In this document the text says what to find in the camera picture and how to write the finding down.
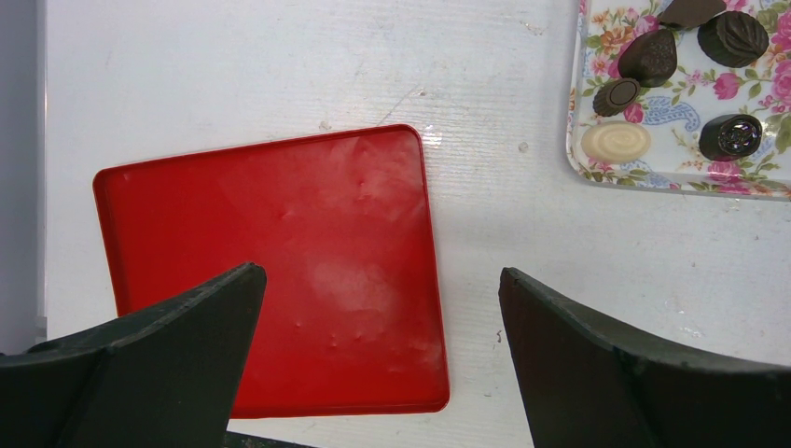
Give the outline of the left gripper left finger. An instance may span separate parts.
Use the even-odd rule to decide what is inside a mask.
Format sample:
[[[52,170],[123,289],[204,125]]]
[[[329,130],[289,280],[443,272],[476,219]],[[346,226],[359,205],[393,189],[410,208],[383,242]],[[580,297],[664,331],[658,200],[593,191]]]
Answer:
[[[219,447],[267,285],[235,267],[1,358],[5,447]]]

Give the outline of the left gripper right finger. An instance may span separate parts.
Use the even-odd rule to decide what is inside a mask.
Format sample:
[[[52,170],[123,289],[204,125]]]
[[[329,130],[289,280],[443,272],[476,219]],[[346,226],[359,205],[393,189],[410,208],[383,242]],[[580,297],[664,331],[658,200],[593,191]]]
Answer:
[[[786,447],[790,370],[672,342],[516,268],[498,291],[537,447]]]

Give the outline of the white swirl oval chocolate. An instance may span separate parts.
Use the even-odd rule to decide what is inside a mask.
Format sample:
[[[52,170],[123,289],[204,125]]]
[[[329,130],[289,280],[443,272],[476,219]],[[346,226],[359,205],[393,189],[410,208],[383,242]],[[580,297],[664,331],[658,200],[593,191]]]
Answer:
[[[640,159],[651,146],[650,133],[628,121],[609,121],[590,127],[582,135],[582,151],[596,161],[621,164]]]

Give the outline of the dark rose round chocolate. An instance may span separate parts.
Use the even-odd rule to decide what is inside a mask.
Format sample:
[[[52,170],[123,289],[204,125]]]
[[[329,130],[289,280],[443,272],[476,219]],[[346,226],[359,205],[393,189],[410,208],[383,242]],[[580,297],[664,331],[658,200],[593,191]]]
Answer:
[[[758,150],[762,134],[762,123],[754,116],[719,116],[703,126],[699,150],[710,161],[736,161]]]

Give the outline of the dark round ridged chocolate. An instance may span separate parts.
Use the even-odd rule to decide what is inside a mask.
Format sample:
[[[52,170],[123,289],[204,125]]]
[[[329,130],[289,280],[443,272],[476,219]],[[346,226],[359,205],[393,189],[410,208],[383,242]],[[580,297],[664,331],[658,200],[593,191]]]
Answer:
[[[593,110],[601,117],[612,117],[635,102],[642,87],[634,78],[620,78],[603,85],[593,99]]]

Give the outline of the dark teardrop chocolate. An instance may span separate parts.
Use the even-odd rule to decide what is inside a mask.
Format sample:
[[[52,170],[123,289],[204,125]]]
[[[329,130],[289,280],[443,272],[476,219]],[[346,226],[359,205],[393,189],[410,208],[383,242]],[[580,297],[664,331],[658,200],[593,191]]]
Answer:
[[[633,78],[644,88],[665,84],[677,69],[677,46],[672,31],[658,29],[635,38],[618,61],[621,77]]]

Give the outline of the dark leaf chocolate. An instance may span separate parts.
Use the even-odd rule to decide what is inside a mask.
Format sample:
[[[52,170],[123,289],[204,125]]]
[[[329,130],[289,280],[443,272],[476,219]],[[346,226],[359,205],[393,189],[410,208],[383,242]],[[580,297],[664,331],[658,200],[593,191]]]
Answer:
[[[762,57],[770,39],[766,28],[756,18],[741,11],[727,11],[699,28],[698,43],[714,62],[741,68]]]

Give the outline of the red box lid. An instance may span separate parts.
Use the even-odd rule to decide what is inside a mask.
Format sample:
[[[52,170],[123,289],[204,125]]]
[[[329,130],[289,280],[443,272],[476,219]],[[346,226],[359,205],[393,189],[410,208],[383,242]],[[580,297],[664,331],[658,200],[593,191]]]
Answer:
[[[118,313],[253,262],[237,419],[435,413],[451,395],[419,133],[406,124],[105,168]]]

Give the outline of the floral rectangular tray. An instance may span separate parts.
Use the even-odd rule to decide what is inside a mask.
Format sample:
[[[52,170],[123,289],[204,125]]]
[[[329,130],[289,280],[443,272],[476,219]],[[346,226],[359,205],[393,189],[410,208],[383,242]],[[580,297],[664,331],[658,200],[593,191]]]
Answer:
[[[572,65],[567,149],[570,165],[591,182],[617,187],[679,189],[704,194],[788,199],[790,196],[790,5],[786,1],[729,1],[727,8],[757,19],[769,46],[757,61],[728,68],[705,56],[695,31],[676,33],[678,67],[662,86],[643,90],[620,118],[651,137],[641,158],[623,164],[584,153],[583,134],[602,122],[596,92],[611,81],[620,55],[639,35],[659,27],[663,1],[583,1]],[[703,126],[726,114],[757,118],[757,151],[736,161],[710,161],[698,143]]]

